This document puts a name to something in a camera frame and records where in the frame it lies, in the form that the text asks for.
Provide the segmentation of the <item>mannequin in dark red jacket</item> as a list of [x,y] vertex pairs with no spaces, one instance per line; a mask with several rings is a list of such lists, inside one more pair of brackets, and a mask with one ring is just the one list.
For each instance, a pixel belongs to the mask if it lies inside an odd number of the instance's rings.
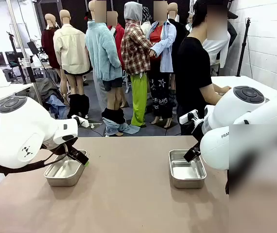
[[67,78],[65,76],[64,70],[59,65],[53,43],[53,36],[56,30],[58,29],[56,18],[52,14],[45,14],[45,20],[47,23],[46,29],[42,32],[41,36],[41,45],[44,52],[48,56],[50,66],[56,70],[57,74],[60,77],[60,92],[64,98],[67,97]]

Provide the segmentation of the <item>person in black t-shirt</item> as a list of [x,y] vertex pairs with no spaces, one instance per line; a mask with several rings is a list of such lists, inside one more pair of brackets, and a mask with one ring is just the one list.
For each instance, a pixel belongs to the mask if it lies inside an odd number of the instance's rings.
[[226,21],[227,12],[220,7],[208,6],[207,13],[193,15],[190,33],[182,41],[177,53],[175,75],[177,117],[197,110],[204,117],[208,104],[200,88],[213,84],[210,74],[210,58],[203,42],[219,33]]

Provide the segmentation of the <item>silver metal pole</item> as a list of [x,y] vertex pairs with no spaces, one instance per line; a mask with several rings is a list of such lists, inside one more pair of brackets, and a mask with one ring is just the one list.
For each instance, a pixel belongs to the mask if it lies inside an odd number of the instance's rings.
[[33,88],[35,90],[38,102],[41,105],[43,105],[42,100],[41,100],[41,96],[40,96],[38,88],[37,88],[36,80],[35,80],[35,77],[34,77],[34,74],[33,74],[33,69],[31,67],[30,59],[28,58],[28,56],[26,54],[26,51],[25,51],[25,48],[24,48],[19,30],[18,30],[18,26],[17,26],[15,15],[14,15],[14,11],[13,11],[13,8],[12,8],[11,0],[6,0],[6,3],[7,3],[9,13],[10,13],[10,16],[11,16],[14,31],[16,33],[17,40],[19,42],[19,45],[20,45],[20,48],[21,48],[21,51],[22,51],[22,54],[23,54],[22,64],[23,64],[24,68],[26,68],[27,73],[28,73],[29,78],[30,78],[30,81],[33,84]]

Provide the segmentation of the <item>black tripod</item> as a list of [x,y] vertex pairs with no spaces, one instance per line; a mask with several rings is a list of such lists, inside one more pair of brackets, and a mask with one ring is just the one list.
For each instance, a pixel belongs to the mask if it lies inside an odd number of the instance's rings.
[[251,18],[247,17],[245,19],[245,32],[244,32],[244,36],[243,36],[242,49],[241,49],[239,63],[238,63],[238,69],[237,69],[237,73],[236,73],[237,77],[241,76],[242,62],[243,62],[245,47],[247,45],[248,31],[249,31],[250,23],[251,23]]

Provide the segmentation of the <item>mannequin in patterned hood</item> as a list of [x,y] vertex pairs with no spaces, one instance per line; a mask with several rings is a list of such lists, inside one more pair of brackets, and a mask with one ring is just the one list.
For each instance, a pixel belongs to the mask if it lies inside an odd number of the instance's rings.
[[146,38],[148,38],[148,34],[151,29],[151,20],[152,17],[150,15],[148,7],[142,7],[142,22],[141,22],[141,30],[143,31]]

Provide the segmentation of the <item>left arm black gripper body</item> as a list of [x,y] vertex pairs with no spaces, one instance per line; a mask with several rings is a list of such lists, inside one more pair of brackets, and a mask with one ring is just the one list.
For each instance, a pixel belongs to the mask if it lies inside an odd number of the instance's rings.
[[77,141],[77,137],[70,139],[60,145],[56,144],[52,139],[49,139],[42,143],[41,149],[42,150],[49,150],[56,155],[65,154],[65,152],[71,152],[75,148],[73,147],[74,143]]

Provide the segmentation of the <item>mannequin in cream jacket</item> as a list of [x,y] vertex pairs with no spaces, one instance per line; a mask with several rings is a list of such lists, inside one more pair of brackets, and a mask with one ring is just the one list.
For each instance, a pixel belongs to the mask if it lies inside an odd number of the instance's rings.
[[86,118],[89,98],[85,95],[83,76],[90,70],[90,61],[85,45],[85,34],[70,24],[68,10],[60,11],[62,27],[54,33],[53,45],[57,61],[70,85],[68,118],[80,115]]

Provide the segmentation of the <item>mannequin in plaid hoodie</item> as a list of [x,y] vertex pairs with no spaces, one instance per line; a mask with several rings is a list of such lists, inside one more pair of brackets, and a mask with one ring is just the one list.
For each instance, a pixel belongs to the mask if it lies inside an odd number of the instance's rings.
[[147,104],[147,72],[150,70],[149,51],[152,43],[140,27],[142,4],[129,1],[124,5],[125,31],[121,41],[121,56],[127,75],[130,76],[133,97],[131,124],[145,127]]

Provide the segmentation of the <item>mannequin in black jacket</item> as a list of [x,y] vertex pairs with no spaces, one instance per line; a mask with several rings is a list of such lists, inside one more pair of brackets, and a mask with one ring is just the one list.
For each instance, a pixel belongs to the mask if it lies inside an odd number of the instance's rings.
[[237,36],[237,32],[236,32],[235,28],[233,27],[233,25],[229,21],[227,22],[227,31],[230,34],[230,40],[229,40],[229,45],[228,45],[228,47],[230,48]]

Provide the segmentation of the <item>mannequin in blue fleece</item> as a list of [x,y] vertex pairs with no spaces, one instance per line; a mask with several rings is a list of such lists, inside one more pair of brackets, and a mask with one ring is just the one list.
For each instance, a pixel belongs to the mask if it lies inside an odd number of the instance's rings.
[[139,127],[127,124],[124,112],[120,108],[122,67],[115,39],[105,23],[106,3],[91,0],[88,8],[92,20],[87,23],[85,41],[93,73],[106,96],[106,106],[102,111],[106,125],[105,136],[136,134],[139,132]]

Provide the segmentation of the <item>mannequin in white shirt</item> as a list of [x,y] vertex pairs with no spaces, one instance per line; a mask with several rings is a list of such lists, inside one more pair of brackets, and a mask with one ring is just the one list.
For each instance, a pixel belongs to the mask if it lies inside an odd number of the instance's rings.
[[225,66],[228,47],[230,41],[230,34],[227,32],[225,40],[205,40],[203,48],[208,52],[210,58],[210,65],[220,64],[220,68]]

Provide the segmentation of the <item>mannequin in black coat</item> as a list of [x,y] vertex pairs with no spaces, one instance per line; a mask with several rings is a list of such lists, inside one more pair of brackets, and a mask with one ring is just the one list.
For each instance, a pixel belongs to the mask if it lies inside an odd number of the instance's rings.
[[178,13],[178,5],[175,2],[171,2],[168,5],[168,13],[169,13],[169,22],[175,26],[176,28],[176,37],[175,41],[173,42],[172,45],[172,64],[173,64],[173,73],[172,73],[172,83],[175,81],[175,73],[177,71],[177,53],[180,44],[184,40],[185,36],[187,35],[187,30],[185,26],[177,22],[175,20],[177,13]]

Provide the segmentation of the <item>stainless steel rectangular container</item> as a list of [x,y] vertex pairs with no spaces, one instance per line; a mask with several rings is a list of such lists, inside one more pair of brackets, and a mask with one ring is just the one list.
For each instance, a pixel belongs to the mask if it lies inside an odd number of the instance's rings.
[[204,186],[207,173],[200,156],[191,162],[184,158],[187,150],[169,151],[169,165],[173,186],[179,189],[197,189]]
[[70,187],[77,184],[85,167],[65,155],[58,155],[44,172],[50,186]]

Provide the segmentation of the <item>pile of clothes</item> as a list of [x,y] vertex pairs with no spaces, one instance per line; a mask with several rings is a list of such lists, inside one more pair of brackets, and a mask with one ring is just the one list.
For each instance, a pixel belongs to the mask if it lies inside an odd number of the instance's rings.
[[36,85],[41,95],[44,108],[56,119],[65,119],[67,106],[64,104],[64,97],[57,86],[48,78],[37,78]]

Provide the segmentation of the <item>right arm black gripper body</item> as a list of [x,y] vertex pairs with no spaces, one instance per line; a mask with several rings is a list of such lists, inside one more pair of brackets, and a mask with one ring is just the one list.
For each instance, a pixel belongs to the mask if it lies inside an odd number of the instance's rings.
[[198,141],[198,143],[201,142],[204,134],[203,134],[203,131],[202,131],[202,125],[203,125],[204,121],[201,120],[197,120],[194,122],[194,128],[191,132],[191,135]]

